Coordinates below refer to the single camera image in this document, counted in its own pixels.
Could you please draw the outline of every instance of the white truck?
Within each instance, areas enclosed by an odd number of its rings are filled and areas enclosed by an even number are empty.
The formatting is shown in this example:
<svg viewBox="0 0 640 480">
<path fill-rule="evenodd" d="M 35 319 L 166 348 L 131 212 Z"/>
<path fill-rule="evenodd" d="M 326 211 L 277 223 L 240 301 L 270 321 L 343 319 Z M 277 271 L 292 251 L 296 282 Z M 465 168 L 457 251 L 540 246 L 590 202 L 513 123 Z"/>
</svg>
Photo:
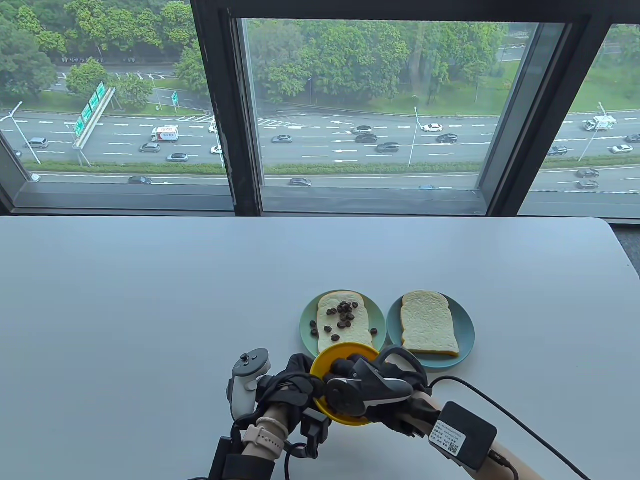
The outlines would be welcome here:
<svg viewBox="0 0 640 480">
<path fill-rule="evenodd" d="M 180 134 L 178 133 L 178 127 L 167 125 L 165 127 L 155 127 L 151 130 L 151 141 L 168 141 L 170 143 L 175 143 L 179 138 Z"/>
<path fill-rule="evenodd" d="M 611 115 L 596 115 L 591 120 L 585 120 L 582 124 L 587 132 L 602 132 L 611 130 L 618 121 Z"/>
</svg>

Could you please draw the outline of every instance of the yellow plate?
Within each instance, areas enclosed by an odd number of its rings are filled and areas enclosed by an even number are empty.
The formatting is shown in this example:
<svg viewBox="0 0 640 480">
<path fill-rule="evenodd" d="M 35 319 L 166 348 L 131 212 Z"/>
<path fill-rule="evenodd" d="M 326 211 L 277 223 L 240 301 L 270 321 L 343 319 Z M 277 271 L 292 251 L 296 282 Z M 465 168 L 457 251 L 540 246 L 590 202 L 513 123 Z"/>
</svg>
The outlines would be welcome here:
<svg viewBox="0 0 640 480">
<path fill-rule="evenodd" d="M 328 349 L 324 350 L 320 355 L 318 355 L 314 361 L 314 364 L 311 365 L 311 375 L 315 375 L 318 378 L 323 378 L 326 374 L 331 371 L 331 365 L 338 358 L 347 358 L 351 355 L 358 353 L 369 360 L 375 360 L 378 356 L 378 350 L 369 347 L 367 345 L 357 343 L 357 342 L 343 342 L 336 343 L 336 345 L 330 346 Z M 324 397 L 320 399 L 315 399 L 316 405 L 322 413 L 324 413 L 327 417 L 335 422 L 338 422 L 342 425 L 347 425 L 349 427 L 360 427 L 366 424 L 369 424 L 367 419 L 360 417 L 347 417 L 345 415 L 338 415 L 333 413 L 329 406 L 326 404 L 326 400 Z"/>
</svg>

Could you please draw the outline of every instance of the green plate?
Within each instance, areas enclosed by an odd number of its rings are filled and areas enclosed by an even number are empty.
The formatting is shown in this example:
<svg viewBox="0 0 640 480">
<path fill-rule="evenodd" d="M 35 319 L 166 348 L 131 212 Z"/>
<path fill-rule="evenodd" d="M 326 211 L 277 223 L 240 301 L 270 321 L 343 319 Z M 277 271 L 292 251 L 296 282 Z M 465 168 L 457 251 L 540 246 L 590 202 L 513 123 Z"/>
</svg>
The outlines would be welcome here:
<svg viewBox="0 0 640 480">
<path fill-rule="evenodd" d="M 312 357 L 317 357 L 318 352 L 318 339 L 317 337 L 311 336 L 311 327 L 309 323 L 311 320 L 316 320 L 317 311 L 318 311 L 318 302 L 320 299 L 332 292 L 342 292 L 347 291 L 343 290 L 331 290 L 330 292 L 325 292 L 317 297 L 315 297 L 307 307 L 302 312 L 302 316 L 300 317 L 300 337 L 302 338 L 302 343 L 305 344 L 309 354 Z M 373 348 L 380 351 L 382 350 L 385 340 L 387 339 L 387 321 L 385 320 L 385 316 L 382 314 L 380 308 L 369 298 L 364 296 L 362 293 L 358 293 L 364 299 L 364 306 L 367 309 L 367 313 L 369 313 L 369 329 L 377 328 L 378 334 L 373 337 Z"/>
</svg>

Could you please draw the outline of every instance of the label sticker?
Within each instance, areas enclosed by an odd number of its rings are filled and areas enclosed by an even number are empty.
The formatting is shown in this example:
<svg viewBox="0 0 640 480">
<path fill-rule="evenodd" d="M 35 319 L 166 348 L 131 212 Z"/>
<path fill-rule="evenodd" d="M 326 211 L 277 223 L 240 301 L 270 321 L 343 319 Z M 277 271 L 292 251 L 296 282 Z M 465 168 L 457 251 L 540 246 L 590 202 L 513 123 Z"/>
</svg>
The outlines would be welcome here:
<svg viewBox="0 0 640 480">
<path fill-rule="evenodd" d="M 454 457 L 458 456 L 462 445 L 465 443 L 467 436 L 464 433 L 460 433 L 453 427 L 450 427 L 444 422 L 438 420 L 433 426 L 433 431 L 429 435 L 429 440 L 446 450 Z"/>
</svg>

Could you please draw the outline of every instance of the white controller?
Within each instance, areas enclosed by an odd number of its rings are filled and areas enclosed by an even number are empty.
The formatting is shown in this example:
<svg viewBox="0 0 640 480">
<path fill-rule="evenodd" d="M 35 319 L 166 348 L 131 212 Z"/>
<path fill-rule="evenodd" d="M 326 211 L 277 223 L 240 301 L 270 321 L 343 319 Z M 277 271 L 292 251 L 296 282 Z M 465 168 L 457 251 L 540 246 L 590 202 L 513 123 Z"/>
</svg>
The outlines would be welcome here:
<svg viewBox="0 0 640 480">
<path fill-rule="evenodd" d="M 232 377 L 227 387 L 227 399 L 234 420 L 255 411 L 258 377 L 265 375 L 270 368 L 269 351 L 266 348 L 257 348 L 240 356 L 231 371 Z"/>
</svg>

